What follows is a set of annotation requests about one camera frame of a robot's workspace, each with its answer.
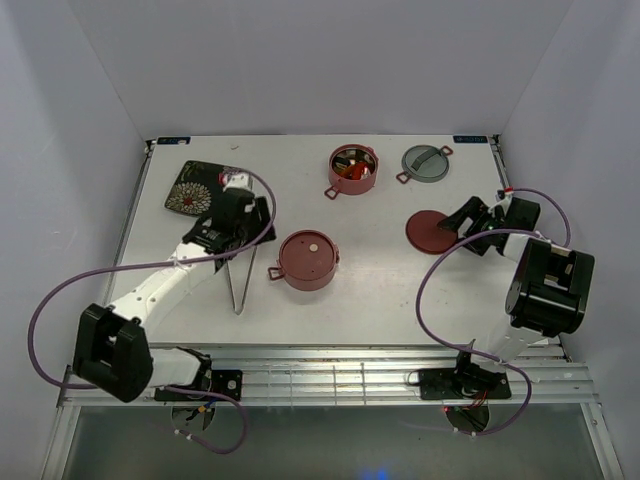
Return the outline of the dark red lid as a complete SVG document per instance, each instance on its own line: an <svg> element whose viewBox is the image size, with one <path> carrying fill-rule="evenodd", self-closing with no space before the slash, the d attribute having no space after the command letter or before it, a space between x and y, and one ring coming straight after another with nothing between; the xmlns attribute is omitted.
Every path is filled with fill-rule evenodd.
<svg viewBox="0 0 640 480"><path fill-rule="evenodd" d="M328 275L338 263L333 242L325 234L302 230L281 245L279 265L283 272L299 280L316 280Z"/></svg>
<svg viewBox="0 0 640 480"><path fill-rule="evenodd" d="M443 229L438 224L447 216L435 210L421 210L406 222L405 235L417 250L432 255L446 252L457 242L457 233Z"/></svg>

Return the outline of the pink steel-lined bowl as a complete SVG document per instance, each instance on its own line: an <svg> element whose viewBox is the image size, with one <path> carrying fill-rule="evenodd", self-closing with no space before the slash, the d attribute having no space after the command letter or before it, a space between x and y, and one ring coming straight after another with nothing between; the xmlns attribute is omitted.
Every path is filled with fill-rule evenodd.
<svg viewBox="0 0 640 480"><path fill-rule="evenodd" d="M374 150L361 144L346 144L332 152L328 161L330 186L324 195L335 200L339 195L357 196L370 191L376 182L379 159Z"/></svg>
<svg viewBox="0 0 640 480"><path fill-rule="evenodd" d="M339 256L320 250L283 253L275 266L267 268L271 281L283 280L290 287L304 292L317 291L334 278Z"/></svg>

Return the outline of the grey lid with handle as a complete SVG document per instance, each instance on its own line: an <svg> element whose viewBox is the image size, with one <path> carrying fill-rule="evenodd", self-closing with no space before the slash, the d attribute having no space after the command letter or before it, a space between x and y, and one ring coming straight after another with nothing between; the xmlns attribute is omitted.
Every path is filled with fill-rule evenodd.
<svg viewBox="0 0 640 480"><path fill-rule="evenodd" d="M402 171L396 175L396 179L401 184L406 184L410 180L420 183L438 182L449 172L449 157L453 153L453 149L448 145L442 147L413 146L403 154Z"/></svg>

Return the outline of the stainless steel tongs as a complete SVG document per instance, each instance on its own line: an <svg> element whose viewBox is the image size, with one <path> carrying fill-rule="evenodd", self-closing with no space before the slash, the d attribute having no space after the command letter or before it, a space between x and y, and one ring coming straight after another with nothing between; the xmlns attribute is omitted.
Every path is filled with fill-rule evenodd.
<svg viewBox="0 0 640 480"><path fill-rule="evenodd" d="M239 270L233 265L232 261L229 261L224 267L231 306L236 316L242 315L245 310L257 253L258 247L254 246L249 253L241 255L241 266L245 267L242 279L235 276L235 273L238 273Z"/></svg>

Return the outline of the red sausage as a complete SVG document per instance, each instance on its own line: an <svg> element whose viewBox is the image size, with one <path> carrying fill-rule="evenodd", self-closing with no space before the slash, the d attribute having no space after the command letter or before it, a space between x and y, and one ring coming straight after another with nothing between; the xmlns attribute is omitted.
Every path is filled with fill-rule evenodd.
<svg viewBox="0 0 640 480"><path fill-rule="evenodd" d="M367 170L368 165L366 162L358 162L348 166L342 173L341 176L347 180L359 181L362 178L362 175Z"/></svg>

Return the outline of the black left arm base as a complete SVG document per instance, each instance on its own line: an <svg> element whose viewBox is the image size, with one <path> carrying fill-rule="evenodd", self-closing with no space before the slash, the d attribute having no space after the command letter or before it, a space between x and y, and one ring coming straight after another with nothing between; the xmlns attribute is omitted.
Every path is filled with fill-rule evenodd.
<svg viewBox="0 0 640 480"><path fill-rule="evenodd" d="M208 391L226 395L236 401L239 401L241 399L242 385L242 370L208 369L204 373L198 373L192 384L179 386L179 389L188 390L189 394L156 388L153 399L155 401L165 402L208 401L209 397L195 394L195 391Z"/></svg>

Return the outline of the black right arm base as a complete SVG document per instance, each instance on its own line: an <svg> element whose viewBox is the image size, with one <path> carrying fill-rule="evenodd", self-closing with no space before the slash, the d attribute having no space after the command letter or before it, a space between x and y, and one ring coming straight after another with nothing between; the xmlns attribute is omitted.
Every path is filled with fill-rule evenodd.
<svg viewBox="0 0 640 480"><path fill-rule="evenodd" d="M417 387L422 400L506 400L512 396L504 373L484 370L462 373L457 368L419 369L408 374L406 384Z"/></svg>

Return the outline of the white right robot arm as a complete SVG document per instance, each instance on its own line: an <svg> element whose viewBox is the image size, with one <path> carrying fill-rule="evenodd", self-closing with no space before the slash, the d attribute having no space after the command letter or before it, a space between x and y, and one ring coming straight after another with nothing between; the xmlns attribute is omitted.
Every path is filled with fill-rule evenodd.
<svg viewBox="0 0 640 480"><path fill-rule="evenodd" d="M471 362L451 375L454 390L474 397L488 384L485 371L501 372L529 345L582 324L591 289L595 257L559 246L536 231L541 207L505 191L492 206L471 197L436 227L461 233L464 247L482 256L490 248L514 261L516 269L505 300L506 318L473 344Z"/></svg>

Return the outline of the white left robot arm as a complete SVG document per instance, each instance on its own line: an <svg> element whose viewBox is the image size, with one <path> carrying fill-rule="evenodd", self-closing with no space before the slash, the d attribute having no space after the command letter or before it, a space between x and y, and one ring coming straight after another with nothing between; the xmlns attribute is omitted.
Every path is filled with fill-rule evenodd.
<svg viewBox="0 0 640 480"><path fill-rule="evenodd" d="M83 311L73 373L123 402L165 386L178 387L190 399L205 397L212 387L210 357L185 347L152 348L148 337L238 251L274 238L265 197L240 188L221 194L182 237L166 266L110 304Z"/></svg>

